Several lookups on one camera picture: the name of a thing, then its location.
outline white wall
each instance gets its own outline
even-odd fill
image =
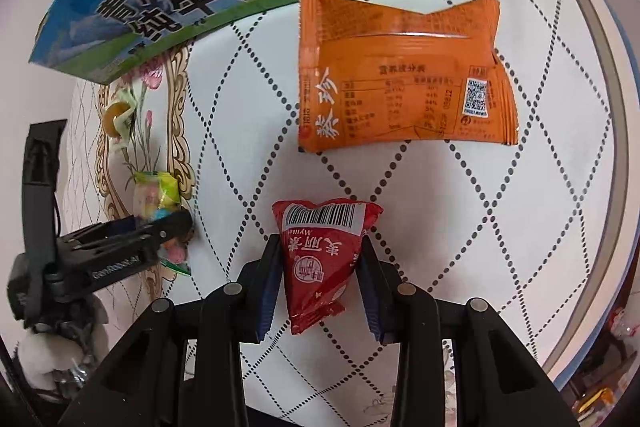
[[[24,140],[30,123],[68,116],[75,83],[71,76],[28,64],[38,25],[52,2],[0,0],[0,333],[9,350],[22,335],[5,288],[14,256],[24,247],[20,209]],[[60,177],[66,178],[64,172]]]

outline qr code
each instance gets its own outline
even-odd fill
[[[468,78],[466,80],[465,105],[462,114],[467,116],[489,117],[486,111],[486,80]]]

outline orange candy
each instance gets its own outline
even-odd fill
[[[419,14],[300,0],[300,127],[307,152],[406,139],[518,142],[494,53],[497,0]]]

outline red candy wrapper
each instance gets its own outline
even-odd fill
[[[310,201],[274,203],[285,255],[284,289],[293,335],[344,311],[337,299],[356,266],[362,236],[381,213],[382,207],[375,203],[346,198],[320,205]]]

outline barcode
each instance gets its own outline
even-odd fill
[[[284,212],[283,231],[295,227],[323,227],[360,235],[364,224],[365,203],[329,203],[318,208],[290,204]]]
[[[486,111],[486,80],[468,78],[466,80],[465,105],[462,114],[467,116],[489,117]]]

